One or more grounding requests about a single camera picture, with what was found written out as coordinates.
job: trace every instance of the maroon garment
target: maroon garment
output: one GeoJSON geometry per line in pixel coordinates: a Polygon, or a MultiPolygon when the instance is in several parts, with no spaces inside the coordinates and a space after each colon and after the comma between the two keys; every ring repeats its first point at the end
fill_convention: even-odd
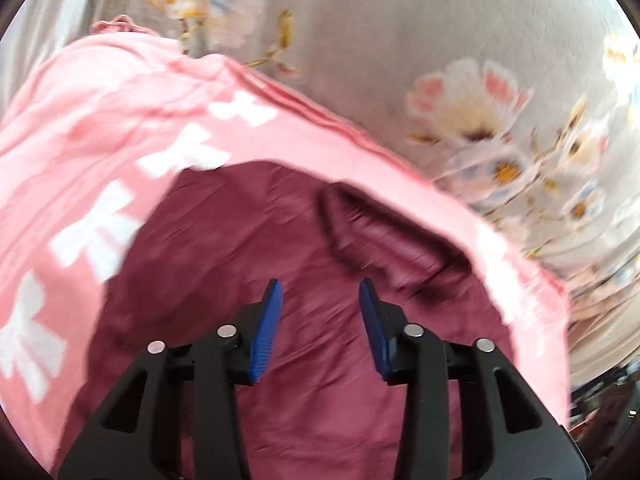
{"type": "Polygon", "coordinates": [[[277,278],[284,304],[270,368],[238,388],[253,478],[392,478],[404,386],[374,370],[358,307],[366,276],[410,321],[453,342],[490,338],[511,358],[508,329],[466,256],[363,192],[270,162],[183,171],[108,285],[59,455],[150,341],[191,342],[277,278]]]}

